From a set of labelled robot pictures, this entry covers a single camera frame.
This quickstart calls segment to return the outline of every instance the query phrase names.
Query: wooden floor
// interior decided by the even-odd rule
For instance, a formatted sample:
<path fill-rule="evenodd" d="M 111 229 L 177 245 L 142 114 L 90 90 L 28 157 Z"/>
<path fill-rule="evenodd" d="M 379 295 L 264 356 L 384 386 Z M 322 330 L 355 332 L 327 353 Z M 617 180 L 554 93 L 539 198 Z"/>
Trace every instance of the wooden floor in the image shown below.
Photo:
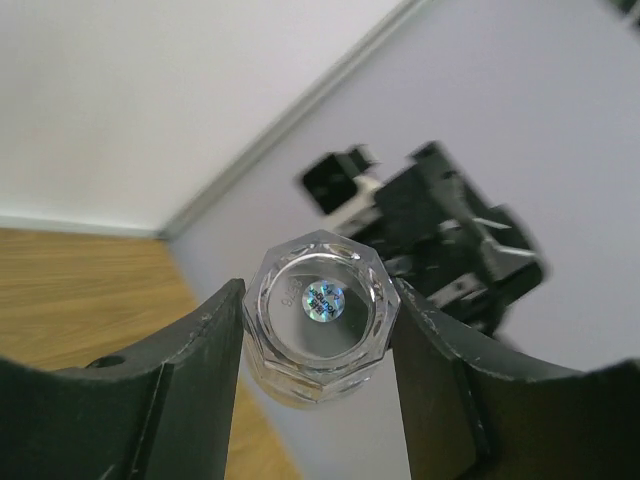
<path fill-rule="evenodd" d="M 194 306 L 161 242 L 0 229 L 0 355 L 85 366 Z M 242 384 L 231 430 L 227 479 L 299 478 Z"/>

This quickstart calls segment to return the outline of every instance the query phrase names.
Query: glass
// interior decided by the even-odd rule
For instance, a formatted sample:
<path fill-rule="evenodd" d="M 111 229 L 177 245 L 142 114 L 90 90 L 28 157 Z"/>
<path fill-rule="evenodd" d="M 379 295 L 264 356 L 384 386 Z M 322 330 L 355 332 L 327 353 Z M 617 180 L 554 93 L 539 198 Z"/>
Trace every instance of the glass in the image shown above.
<path fill-rule="evenodd" d="M 317 231 L 270 249 L 244 299 L 244 351 L 272 397 L 340 398 L 384 357 L 400 299 L 376 251 Z"/>

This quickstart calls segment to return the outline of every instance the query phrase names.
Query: clear glass cup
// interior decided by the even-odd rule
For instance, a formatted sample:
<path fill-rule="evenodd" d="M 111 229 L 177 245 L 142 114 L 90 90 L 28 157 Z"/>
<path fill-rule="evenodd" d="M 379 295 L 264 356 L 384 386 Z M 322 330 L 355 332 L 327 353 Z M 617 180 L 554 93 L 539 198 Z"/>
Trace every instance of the clear glass cup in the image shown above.
<path fill-rule="evenodd" d="M 244 298 L 244 351 L 272 397 L 304 407 L 362 385 L 400 305 L 377 252 L 319 230 L 270 249 Z"/>

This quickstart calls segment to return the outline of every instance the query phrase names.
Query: black device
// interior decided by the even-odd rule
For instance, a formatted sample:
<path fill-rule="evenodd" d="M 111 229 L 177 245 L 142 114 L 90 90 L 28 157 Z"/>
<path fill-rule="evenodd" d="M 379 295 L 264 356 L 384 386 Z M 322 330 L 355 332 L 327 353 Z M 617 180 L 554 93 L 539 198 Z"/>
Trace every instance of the black device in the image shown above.
<path fill-rule="evenodd" d="M 410 160 L 372 187 L 374 162 L 354 147 L 299 180 L 395 277 L 391 348 L 412 478 L 640 477 L 640 362 L 578 372 L 501 343 L 509 305 L 543 279 L 531 235 L 437 143 Z M 231 280 L 85 369 L 0 358 L 0 478 L 223 478 L 243 294 Z"/>

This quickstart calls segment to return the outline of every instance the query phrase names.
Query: blurry background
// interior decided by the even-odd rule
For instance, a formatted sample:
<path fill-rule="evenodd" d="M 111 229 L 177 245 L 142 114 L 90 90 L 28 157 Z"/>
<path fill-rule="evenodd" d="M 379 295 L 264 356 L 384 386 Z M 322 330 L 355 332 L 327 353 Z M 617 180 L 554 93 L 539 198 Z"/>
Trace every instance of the blurry background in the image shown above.
<path fill-rule="evenodd" d="M 551 266 L 505 335 L 639 356 L 638 7 L 343 3 L 0 3 L 4 225 L 162 234 L 201 301 L 321 226 L 293 178 L 324 152 L 369 144 L 384 179 L 437 139 Z M 247 382 L 305 478 L 408 478 L 391 354 L 315 411 Z"/>

